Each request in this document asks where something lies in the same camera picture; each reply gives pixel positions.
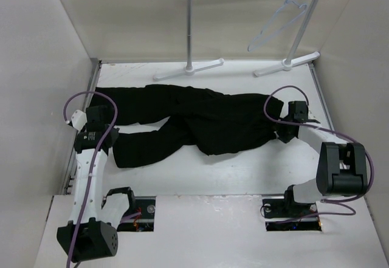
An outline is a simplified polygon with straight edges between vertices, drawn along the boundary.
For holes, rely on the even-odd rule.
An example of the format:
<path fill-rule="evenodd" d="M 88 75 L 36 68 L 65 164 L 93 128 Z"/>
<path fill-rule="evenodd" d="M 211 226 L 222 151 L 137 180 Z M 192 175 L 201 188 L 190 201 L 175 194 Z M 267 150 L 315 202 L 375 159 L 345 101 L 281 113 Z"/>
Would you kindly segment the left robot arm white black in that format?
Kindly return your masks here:
<path fill-rule="evenodd" d="M 122 218 L 136 213 L 130 187 L 103 194 L 109 150 L 119 137 L 115 118 L 114 108 L 109 106 L 88 107 L 72 116 L 72 125 L 79 131 L 74 143 L 74 199 L 67 224 L 57 230 L 57 241 L 68 256 L 68 266 L 115 256 L 119 246 L 117 228 Z"/>

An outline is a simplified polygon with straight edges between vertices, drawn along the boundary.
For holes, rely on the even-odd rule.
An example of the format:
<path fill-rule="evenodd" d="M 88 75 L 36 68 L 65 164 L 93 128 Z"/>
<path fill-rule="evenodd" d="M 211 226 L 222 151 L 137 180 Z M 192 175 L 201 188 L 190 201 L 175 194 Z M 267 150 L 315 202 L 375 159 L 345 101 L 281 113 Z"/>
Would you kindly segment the black trousers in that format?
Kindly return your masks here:
<path fill-rule="evenodd" d="M 206 155 L 234 154 L 276 138 L 283 101 L 264 94 L 223 94 L 166 84 L 143 88 L 97 88 L 90 106 L 116 104 L 117 126 L 166 122 L 155 131 L 121 133 L 113 145 L 119 168 L 137 168 L 166 159 L 182 146 Z"/>

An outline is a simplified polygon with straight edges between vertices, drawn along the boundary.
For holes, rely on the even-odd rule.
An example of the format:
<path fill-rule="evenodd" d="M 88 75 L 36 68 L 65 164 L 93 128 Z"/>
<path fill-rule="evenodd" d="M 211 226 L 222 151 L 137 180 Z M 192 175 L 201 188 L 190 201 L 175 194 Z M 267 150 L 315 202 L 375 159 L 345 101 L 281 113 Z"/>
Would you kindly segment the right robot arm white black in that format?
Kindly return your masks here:
<path fill-rule="evenodd" d="M 284 192 L 279 210 L 285 216 L 305 216 L 318 201 L 338 196 L 359 198 L 368 191 L 364 146 L 325 131 L 320 122 L 309 118 L 305 101 L 288 103 L 288 114 L 280 120 L 277 134 L 284 143 L 296 138 L 318 153 L 315 178 L 291 185 Z"/>

